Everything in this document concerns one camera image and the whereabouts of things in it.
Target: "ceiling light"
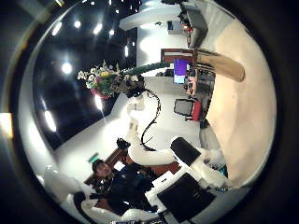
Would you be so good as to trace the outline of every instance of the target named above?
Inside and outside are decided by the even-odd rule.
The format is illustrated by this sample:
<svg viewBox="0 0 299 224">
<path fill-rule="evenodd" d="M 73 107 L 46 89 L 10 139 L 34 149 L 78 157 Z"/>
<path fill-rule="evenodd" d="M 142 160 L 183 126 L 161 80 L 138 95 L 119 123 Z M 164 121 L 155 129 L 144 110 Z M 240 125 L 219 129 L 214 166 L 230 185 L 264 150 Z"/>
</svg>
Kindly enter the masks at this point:
<svg viewBox="0 0 299 224">
<path fill-rule="evenodd" d="M 81 22 L 80 22 L 80 21 L 75 21 L 75 22 L 74 22 L 74 26 L 75 26 L 76 28 L 79 28 L 79 27 L 81 26 Z"/>
<path fill-rule="evenodd" d="M 57 35 L 58 32 L 59 32 L 59 30 L 60 30 L 60 28 L 62 28 L 62 26 L 63 26 L 63 23 L 62 23 L 62 22 L 58 22 L 58 23 L 55 25 L 55 27 L 54 27 L 54 29 L 53 29 L 53 31 L 52 31 L 52 35 Z"/>
<path fill-rule="evenodd" d="M 56 132 L 57 128 L 56 128 L 55 121 L 53 119 L 52 114 L 48 110 L 45 111 L 45 118 L 50 130 Z"/>
<path fill-rule="evenodd" d="M 110 30 L 109 35 L 114 35 L 114 30 Z"/>
<path fill-rule="evenodd" d="M 128 48 L 128 46 L 124 47 L 124 56 L 125 57 L 129 56 L 129 48 Z"/>
<path fill-rule="evenodd" d="M 62 7 L 64 5 L 64 0 L 55 0 L 58 6 Z"/>
<path fill-rule="evenodd" d="M 94 96 L 94 102 L 95 102 L 95 105 L 96 107 L 102 111 L 103 109 L 103 104 L 102 104 L 102 100 L 101 100 L 101 97 L 99 97 L 98 95 L 95 95 Z"/>
<path fill-rule="evenodd" d="M 96 26 L 93 29 L 93 34 L 97 35 L 103 28 L 103 24 L 102 23 L 97 23 Z"/>
<path fill-rule="evenodd" d="M 65 74 L 70 74 L 73 70 L 72 65 L 70 63 L 63 63 L 62 70 Z"/>
<path fill-rule="evenodd" d="M 5 133 L 7 137 L 13 137 L 12 117 L 10 113 L 0 113 L 0 131 Z"/>
</svg>

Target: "man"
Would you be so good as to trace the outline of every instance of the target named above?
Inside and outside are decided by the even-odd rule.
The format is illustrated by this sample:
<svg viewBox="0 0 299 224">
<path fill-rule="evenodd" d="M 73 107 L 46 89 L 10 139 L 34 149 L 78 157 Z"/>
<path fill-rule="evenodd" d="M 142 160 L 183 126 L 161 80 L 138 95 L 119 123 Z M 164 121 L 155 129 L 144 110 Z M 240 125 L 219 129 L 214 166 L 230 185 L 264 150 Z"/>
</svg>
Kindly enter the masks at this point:
<svg viewBox="0 0 299 224">
<path fill-rule="evenodd" d="M 101 160 L 93 163 L 95 175 L 104 182 L 101 198 L 106 198 L 108 205 L 120 216 L 130 208 L 154 211 L 144 193 L 153 187 L 151 181 L 155 176 L 142 174 L 142 168 L 133 162 L 117 171 Z"/>
</svg>

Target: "black hair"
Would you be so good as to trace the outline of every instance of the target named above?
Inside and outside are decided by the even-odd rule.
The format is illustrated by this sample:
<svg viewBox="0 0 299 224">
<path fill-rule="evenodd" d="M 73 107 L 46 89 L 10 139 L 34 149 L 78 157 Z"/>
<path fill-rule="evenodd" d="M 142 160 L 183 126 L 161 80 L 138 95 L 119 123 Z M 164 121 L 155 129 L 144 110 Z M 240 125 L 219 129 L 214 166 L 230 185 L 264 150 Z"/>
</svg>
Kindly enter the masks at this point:
<svg viewBox="0 0 299 224">
<path fill-rule="evenodd" d="M 102 160 L 96 160 L 93 162 L 93 172 L 96 173 L 96 167 L 100 164 L 100 163 L 104 163 L 104 161 Z"/>
</svg>

